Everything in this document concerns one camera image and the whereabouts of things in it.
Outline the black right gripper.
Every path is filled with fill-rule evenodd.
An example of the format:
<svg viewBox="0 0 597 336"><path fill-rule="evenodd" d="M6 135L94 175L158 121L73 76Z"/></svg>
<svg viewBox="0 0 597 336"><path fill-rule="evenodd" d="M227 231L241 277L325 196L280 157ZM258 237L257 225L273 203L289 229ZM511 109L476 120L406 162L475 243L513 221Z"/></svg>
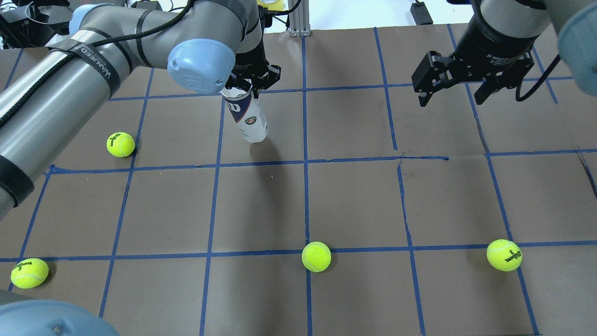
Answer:
<svg viewBox="0 0 597 336"><path fill-rule="evenodd" d="M534 35L514 37L489 23L470 23L451 55L428 51L411 75L420 106L427 106L438 91L463 82L483 82L475 92L477 105L503 88L517 87L535 65L534 43Z"/></svg>

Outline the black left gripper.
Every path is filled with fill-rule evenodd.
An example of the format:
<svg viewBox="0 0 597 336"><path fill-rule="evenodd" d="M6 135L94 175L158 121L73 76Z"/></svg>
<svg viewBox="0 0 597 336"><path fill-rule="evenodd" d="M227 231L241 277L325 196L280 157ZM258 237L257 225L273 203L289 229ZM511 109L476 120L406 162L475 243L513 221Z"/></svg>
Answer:
<svg viewBox="0 0 597 336"><path fill-rule="evenodd" d="M281 78L281 67L266 59L263 33L256 46L244 53L237 53L231 72L231 87L236 89L268 89Z"/></svg>

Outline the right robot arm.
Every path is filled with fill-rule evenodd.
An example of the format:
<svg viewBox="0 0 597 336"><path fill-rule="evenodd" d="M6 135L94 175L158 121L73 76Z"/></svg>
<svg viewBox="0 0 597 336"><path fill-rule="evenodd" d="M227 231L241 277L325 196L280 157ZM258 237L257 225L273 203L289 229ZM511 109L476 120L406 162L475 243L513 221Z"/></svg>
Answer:
<svg viewBox="0 0 597 336"><path fill-rule="evenodd" d="M501 89L515 89L527 99L564 62L577 87L596 95L596 2L594 0L472 0L473 16L449 56L429 51L412 74L420 106L439 90L480 81L480 105ZM548 26L558 37L558 54L526 93L520 88L535 65L531 49Z"/></svg>

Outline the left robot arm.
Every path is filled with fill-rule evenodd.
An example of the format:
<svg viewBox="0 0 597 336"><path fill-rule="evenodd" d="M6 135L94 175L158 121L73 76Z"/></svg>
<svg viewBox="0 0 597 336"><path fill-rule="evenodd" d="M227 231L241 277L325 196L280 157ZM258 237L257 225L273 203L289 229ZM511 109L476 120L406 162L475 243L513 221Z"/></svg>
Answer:
<svg viewBox="0 0 597 336"><path fill-rule="evenodd" d="M263 45L255 0L189 0L179 13L112 4L77 8L71 37L1 94L1 216L139 66L183 88L217 94L268 89L281 76Z"/></svg>

